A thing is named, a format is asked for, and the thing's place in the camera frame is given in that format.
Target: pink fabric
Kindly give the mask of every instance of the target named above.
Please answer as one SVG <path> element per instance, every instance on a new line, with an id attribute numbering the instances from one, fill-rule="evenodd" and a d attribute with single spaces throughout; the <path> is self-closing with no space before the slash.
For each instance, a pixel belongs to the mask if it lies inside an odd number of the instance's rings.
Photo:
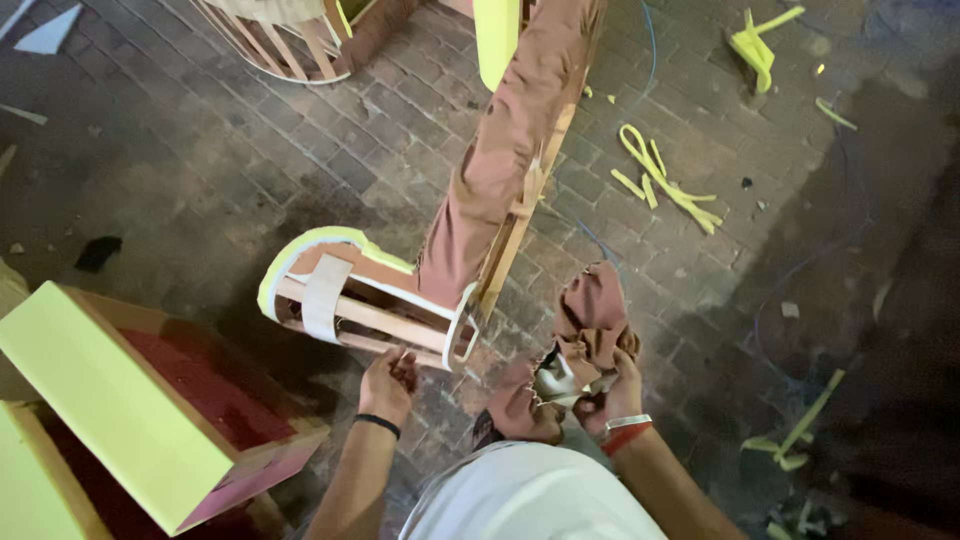
<path id="1" fill-rule="evenodd" d="M 484 112 L 420 252 L 418 291 L 456 306 L 477 280 L 534 156 L 575 103 L 606 0 L 541 2 Z"/>

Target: wooden leg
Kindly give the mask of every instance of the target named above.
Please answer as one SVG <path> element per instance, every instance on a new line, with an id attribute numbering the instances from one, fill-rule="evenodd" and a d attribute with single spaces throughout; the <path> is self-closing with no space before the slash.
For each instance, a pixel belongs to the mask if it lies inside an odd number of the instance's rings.
<path id="1" fill-rule="evenodd" d="M 282 55 L 283 59 L 287 61 L 287 65 L 289 65 L 290 69 L 293 70 L 294 75 L 296 75 L 298 79 L 303 79 L 306 81 L 307 77 L 306 73 L 303 71 L 303 67 L 297 61 L 297 57 L 295 57 L 293 52 L 291 52 L 290 47 L 287 46 L 286 41 L 284 41 L 283 38 L 280 37 L 280 34 L 276 32 L 274 25 L 270 24 L 269 22 L 260 21 L 260 27 L 263 28 L 263 32 L 267 35 L 267 37 L 270 38 L 270 41 L 274 43 L 276 50 L 280 51 L 280 55 Z"/>

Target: white shirt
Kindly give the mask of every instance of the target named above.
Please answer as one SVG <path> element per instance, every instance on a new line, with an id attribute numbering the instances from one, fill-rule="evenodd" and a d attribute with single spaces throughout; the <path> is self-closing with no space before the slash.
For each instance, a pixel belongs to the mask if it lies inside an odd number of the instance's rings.
<path id="1" fill-rule="evenodd" d="M 665 539 L 593 459 L 539 443 L 496 443 L 427 486 L 403 540 Z"/>

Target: brown fabric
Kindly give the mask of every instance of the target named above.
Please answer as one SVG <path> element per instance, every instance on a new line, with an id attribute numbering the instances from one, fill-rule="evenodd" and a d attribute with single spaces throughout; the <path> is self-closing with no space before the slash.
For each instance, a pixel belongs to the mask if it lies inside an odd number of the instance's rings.
<path id="1" fill-rule="evenodd" d="M 477 280 L 534 156 L 582 90 L 606 0 L 540 3 L 420 252 L 418 290 L 444 306 Z"/>
<path id="2" fill-rule="evenodd" d="M 531 386 L 538 362 L 517 359 L 504 371 L 487 411 L 500 436 L 510 441 L 557 444 L 563 439 L 560 412 L 552 405 L 537 405 Z"/>
<path id="3" fill-rule="evenodd" d="M 340 46 L 340 58 L 333 61 L 337 73 L 341 72 L 341 65 L 350 73 L 356 73 L 370 63 L 387 39 L 399 32 L 419 7 L 420 0 L 377 0 L 351 29 L 353 37 Z"/>
<path id="4" fill-rule="evenodd" d="M 620 279 L 608 260 L 588 266 L 560 293 L 553 336 L 581 388 L 614 369 L 615 350 L 636 358 L 639 339 L 630 329 Z"/>

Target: wooden box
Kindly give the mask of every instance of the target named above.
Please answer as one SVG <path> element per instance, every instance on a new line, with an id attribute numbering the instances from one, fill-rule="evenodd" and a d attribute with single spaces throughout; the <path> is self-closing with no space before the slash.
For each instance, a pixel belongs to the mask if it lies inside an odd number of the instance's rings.
<path id="1" fill-rule="evenodd" d="M 169 535 L 298 472 L 329 428 L 205 329 L 47 282 L 0 350 Z"/>

